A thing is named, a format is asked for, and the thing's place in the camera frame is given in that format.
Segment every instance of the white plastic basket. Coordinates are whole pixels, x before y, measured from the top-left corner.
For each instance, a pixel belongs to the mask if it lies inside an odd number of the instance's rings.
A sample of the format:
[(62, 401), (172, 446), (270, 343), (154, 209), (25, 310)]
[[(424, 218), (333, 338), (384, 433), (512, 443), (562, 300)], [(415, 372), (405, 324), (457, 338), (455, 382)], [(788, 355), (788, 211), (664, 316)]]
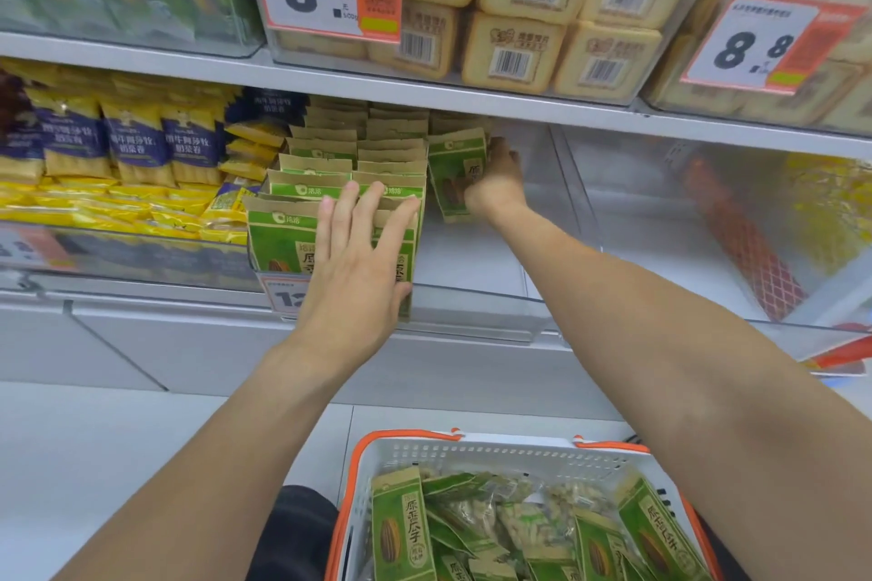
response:
[(614, 488), (621, 469), (632, 464), (657, 489), (660, 498), (696, 546), (714, 579), (721, 581), (718, 563), (689, 503), (644, 446), (618, 442), (585, 442), (539, 436), (385, 430), (367, 434), (355, 446), (345, 497), (333, 531), (330, 561), (324, 581), (357, 581), (369, 557), (366, 522), (370, 513), (370, 482), (386, 471), (414, 463), (439, 470), (526, 472), (554, 483), (597, 481)]

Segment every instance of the hand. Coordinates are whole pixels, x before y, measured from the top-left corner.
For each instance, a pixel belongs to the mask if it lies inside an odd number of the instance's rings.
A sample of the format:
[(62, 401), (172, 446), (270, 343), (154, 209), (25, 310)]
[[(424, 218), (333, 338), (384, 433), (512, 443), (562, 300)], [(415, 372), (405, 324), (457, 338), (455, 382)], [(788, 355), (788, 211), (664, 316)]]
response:
[(400, 204), (373, 248), (372, 218), (385, 185), (374, 182), (357, 201), (359, 190), (356, 182), (348, 182), (338, 201), (321, 201), (315, 271), (289, 338), (348, 376), (385, 344), (397, 325), (400, 302), (411, 292), (411, 283), (396, 282), (397, 256), (419, 210), (416, 197)]
[(466, 189), (464, 199), (470, 212), (491, 224), (500, 212), (527, 206), (520, 158), (509, 150), (505, 138), (493, 140), (485, 175)]

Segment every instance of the shopping basket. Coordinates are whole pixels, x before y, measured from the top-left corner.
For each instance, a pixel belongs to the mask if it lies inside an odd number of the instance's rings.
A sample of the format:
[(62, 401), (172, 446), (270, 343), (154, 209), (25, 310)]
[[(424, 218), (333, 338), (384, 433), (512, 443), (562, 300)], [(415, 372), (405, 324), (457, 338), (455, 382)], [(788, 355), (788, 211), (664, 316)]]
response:
[(525, 472), (547, 482), (596, 481), (613, 488), (627, 464), (635, 466), (657, 489), (660, 498), (697, 547), (716, 581), (723, 581), (696, 512), (685, 501), (645, 446), (618, 442), (585, 442), (540, 436), (430, 432), (394, 429), (371, 432), (354, 448), (345, 497), (333, 531), (324, 581), (357, 581), (368, 559), (366, 522), (370, 515), (370, 482), (387, 468), (425, 463), (438, 470)]

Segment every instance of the supermarket shelf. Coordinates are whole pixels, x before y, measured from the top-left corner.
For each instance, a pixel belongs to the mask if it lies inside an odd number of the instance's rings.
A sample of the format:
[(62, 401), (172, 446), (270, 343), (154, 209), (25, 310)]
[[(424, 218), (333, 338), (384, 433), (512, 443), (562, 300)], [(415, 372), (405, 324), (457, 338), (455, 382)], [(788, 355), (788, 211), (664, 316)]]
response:
[(630, 108), (488, 92), (415, 80), (275, 64), (266, 48), (246, 59), (0, 32), (0, 54), (70, 65), (212, 80), (375, 102), (441, 108), (520, 120), (660, 135), (707, 143), (785, 149), (872, 160), (872, 140), (800, 129), (660, 113), (643, 102)]

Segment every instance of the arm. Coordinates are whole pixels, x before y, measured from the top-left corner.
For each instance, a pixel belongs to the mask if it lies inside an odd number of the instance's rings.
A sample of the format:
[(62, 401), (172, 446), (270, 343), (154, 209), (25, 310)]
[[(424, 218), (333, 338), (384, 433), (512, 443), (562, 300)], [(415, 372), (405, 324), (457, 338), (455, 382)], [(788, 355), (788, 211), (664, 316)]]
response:
[(318, 212), (316, 271), (288, 340), (89, 540), (55, 581), (241, 581), (290, 465), (343, 382), (385, 342), (410, 198), (371, 246), (384, 187), (351, 182)]
[(504, 142), (466, 204), (755, 581), (868, 578), (872, 422), (730, 311), (530, 211)]

